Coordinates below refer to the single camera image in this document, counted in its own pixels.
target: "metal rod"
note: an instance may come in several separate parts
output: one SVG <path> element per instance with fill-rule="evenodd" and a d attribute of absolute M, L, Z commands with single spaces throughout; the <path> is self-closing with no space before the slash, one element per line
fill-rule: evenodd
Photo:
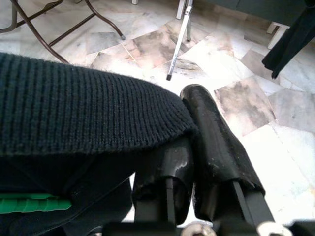
<path fill-rule="evenodd" d="M 90 16 L 88 16 L 87 18 L 85 18 L 83 21 L 81 21 L 80 23 L 76 24 L 74 27 L 72 27 L 71 29 L 69 29 L 67 32 L 63 33 L 62 35 L 60 35 L 58 38 L 56 38 L 54 41 L 50 42 L 48 44 L 49 47 L 54 46 L 56 43 L 58 43 L 60 40 L 62 40 L 63 38 L 67 37 L 69 34 L 71 34 L 72 32 L 74 32 L 77 28 L 79 28 L 80 26 L 82 26 L 84 23 L 86 23 L 87 21 L 89 21 L 90 19 L 92 19 L 94 16 L 96 16 L 95 13 L 91 14 Z"/>
<path fill-rule="evenodd" d="M 106 23 L 110 24 L 111 27 L 114 28 L 114 30 L 116 30 L 116 32 L 119 34 L 120 38 L 122 40 L 125 40 L 126 37 L 123 35 L 123 33 L 119 30 L 119 28 L 110 20 L 108 20 L 107 18 L 103 17 L 101 14 L 99 14 L 95 8 L 91 5 L 91 3 L 89 2 L 89 0 L 85 0 L 85 3 L 88 5 L 89 9 L 95 13 L 95 15 L 100 18 L 101 20 L 105 21 Z"/>
<path fill-rule="evenodd" d="M 16 0 L 11 0 L 12 4 L 14 5 L 15 9 L 19 12 L 21 15 L 22 19 L 26 22 L 26 24 L 30 27 L 31 31 L 35 35 L 35 37 L 40 41 L 40 43 L 55 57 L 57 57 L 61 62 L 69 64 L 69 62 L 66 61 L 61 55 L 59 55 L 56 51 L 54 51 L 47 43 L 46 41 L 42 38 L 42 36 L 38 33 L 38 31 L 35 29 L 33 24 L 30 22 L 28 19 L 27 15 L 23 11 L 23 9 L 20 7 L 20 5 L 17 3 Z"/>
<path fill-rule="evenodd" d="M 35 14 L 31 15 L 30 17 L 28 17 L 28 20 L 31 21 L 32 19 L 36 18 L 37 16 L 40 16 L 40 15 L 44 14 L 45 12 L 47 12 L 47 11 L 53 9 L 54 7 L 58 6 L 62 2 L 63 2 L 63 0 L 58 0 L 58 1 L 50 2 L 50 3 L 46 4 L 41 11 L 36 12 Z M 16 27 L 20 27 L 23 24 L 25 24 L 24 20 L 18 22 Z"/>
<path fill-rule="evenodd" d="M 188 19 L 188 23 L 187 23 L 187 41 L 190 42 L 191 41 L 191 16 Z"/>
<path fill-rule="evenodd" d="M 8 28 L 0 29 L 0 33 L 6 33 L 14 30 L 17 27 L 18 12 L 16 11 L 14 5 L 12 4 L 12 20 L 11 25 Z"/>
<path fill-rule="evenodd" d="M 171 66 L 169 68 L 169 71 L 168 71 L 168 74 L 167 74 L 167 77 L 166 77 L 167 80 L 171 80 L 172 79 L 172 74 L 173 74 L 174 67 L 175 67 L 175 64 L 176 64 L 177 56 L 178 56 L 179 50 L 181 48 L 181 44 L 182 44 L 182 41 L 183 41 L 183 38 L 184 38 L 184 35 L 185 35 L 185 31 L 186 31 L 186 28 L 187 28 L 187 24 L 188 24 L 188 21 L 189 21 L 189 18 L 190 18 L 191 9 L 192 9 L 192 6 L 188 6 L 186 8 L 184 19 L 183 19 L 183 23 L 182 23 L 182 27 L 181 27 L 181 31 L 180 31 L 179 36 L 178 36 L 178 40 L 177 40 L 177 43 L 176 43 L 173 59 L 172 59 L 172 62 L 171 62 Z"/>

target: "marble floor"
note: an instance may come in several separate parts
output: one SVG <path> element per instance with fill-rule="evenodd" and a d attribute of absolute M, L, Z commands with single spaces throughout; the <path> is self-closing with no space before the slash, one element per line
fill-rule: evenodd
<path fill-rule="evenodd" d="M 50 0 L 20 1 L 28 15 Z M 205 86 L 241 140 L 266 189 L 276 221 L 315 218 L 315 44 L 307 45 L 276 80 L 261 63 L 272 35 L 270 22 L 195 1 L 191 42 L 183 41 L 173 79 L 166 73 L 181 21 L 177 0 L 92 0 L 126 36 L 98 18 L 54 48 L 70 63 L 132 76 L 176 94 L 188 84 Z M 0 0 L 0 28 L 10 4 Z M 52 40 L 89 15 L 84 2 L 65 2 L 33 20 Z M 27 26 L 0 35 L 0 52 L 57 61 Z M 132 219 L 133 212 L 126 219 Z M 190 211 L 187 223 L 195 220 Z"/>

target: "screw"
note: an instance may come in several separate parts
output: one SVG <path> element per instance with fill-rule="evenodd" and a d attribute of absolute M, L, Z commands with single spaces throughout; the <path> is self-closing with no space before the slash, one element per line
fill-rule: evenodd
<path fill-rule="evenodd" d="M 217 236 L 217 234 L 209 225 L 198 222 L 187 225 L 181 236 Z"/>
<path fill-rule="evenodd" d="M 291 231 L 281 224 L 266 221 L 258 225 L 257 232 L 260 236 L 279 235 L 279 236 L 293 236 Z"/>

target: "green plastic part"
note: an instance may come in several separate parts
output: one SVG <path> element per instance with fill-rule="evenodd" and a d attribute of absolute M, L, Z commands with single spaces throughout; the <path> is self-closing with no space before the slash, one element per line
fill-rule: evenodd
<path fill-rule="evenodd" d="M 0 214 L 68 210 L 71 201 L 47 193 L 0 193 Z"/>

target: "black cloth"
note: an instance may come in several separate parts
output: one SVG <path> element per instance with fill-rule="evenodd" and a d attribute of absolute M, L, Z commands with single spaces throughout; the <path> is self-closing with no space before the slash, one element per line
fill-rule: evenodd
<path fill-rule="evenodd" d="M 0 192 L 66 211 L 0 214 L 1 236 L 86 236 L 130 209 L 128 177 L 197 130 L 178 96 L 134 78 L 0 53 Z"/>
<path fill-rule="evenodd" d="M 145 149 L 195 128 L 159 86 L 9 54 L 0 54 L 0 101 L 0 156 Z"/>
<path fill-rule="evenodd" d="M 308 8 L 262 60 L 275 79 L 289 61 L 315 37 L 315 0 L 305 0 Z"/>

